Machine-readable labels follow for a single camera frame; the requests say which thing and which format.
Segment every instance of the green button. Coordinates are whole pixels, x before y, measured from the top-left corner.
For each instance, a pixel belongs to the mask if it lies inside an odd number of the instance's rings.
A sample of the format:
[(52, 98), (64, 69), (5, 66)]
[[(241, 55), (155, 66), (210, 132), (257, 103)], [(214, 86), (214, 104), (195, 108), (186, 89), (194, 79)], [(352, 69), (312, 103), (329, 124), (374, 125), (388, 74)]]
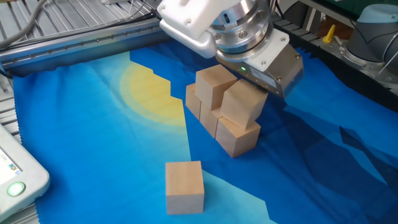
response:
[(22, 182), (13, 183), (7, 189), (7, 193), (13, 197), (22, 194), (24, 191), (25, 191), (25, 184)]

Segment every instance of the blue fabric mat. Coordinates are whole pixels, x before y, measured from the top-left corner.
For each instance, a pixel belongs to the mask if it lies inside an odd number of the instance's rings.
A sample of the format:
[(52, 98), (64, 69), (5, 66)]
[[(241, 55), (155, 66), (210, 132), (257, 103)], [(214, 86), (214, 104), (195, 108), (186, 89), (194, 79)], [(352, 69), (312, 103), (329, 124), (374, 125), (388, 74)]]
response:
[[(123, 91), (143, 65), (183, 100), (217, 62), (179, 43), (16, 77), (22, 143), (52, 178), (41, 224), (398, 223), (398, 114), (301, 54), (305, 78), (285, 101), (268, 97), (257, 147), (236, 159), (186, 107), (186, 127), (132, 107), (141, 79)], [(205, 212), (167, 216), (164, 163), (189, 160), (202, 161)]]

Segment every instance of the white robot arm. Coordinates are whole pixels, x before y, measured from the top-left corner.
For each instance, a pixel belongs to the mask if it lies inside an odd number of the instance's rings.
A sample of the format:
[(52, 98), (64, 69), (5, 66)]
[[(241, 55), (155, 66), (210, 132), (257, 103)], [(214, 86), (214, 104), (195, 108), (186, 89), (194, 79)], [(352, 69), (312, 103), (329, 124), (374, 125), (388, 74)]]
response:
[(285, 98), (303, 77), (289, 35), (273, 29), (266, 0), (163, 0), (160, 27), (205, 58)]

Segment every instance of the wooden block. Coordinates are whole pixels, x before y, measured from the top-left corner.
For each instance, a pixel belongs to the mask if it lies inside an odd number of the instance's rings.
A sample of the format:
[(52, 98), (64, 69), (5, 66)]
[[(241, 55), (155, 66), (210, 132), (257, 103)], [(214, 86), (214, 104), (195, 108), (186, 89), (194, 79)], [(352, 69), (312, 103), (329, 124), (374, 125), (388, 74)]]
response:
[(235, 158), (256, 146), (260, 129), (256, 122), (244, 130), (226, 118), (220, 118), (216, 140), (232, 158)]
[(166, 163), (167, 214), (202, 213), (205, 188), (200, 161)]
[(210, 110), (221, 106), (225, 90), (238, 79), (224, 66), (216, 65), (197, 72), (196, 96)]
[(212, 111), (205, 105), (200, 108), (200, 122), (213, 138), (216, 137), (217, 122), (220, 117), (220, 108)]
[(260, 116), (268, 92), (245, 80), (239, 80), (224, 93), (221, 115), (243, 129)]
[(185, 95), (185, 106), (195, 115), (197, 119), (200, 119), (200, 106), (201, 101), (195, 95), (196, 84), (187, 86), (187, 93)]

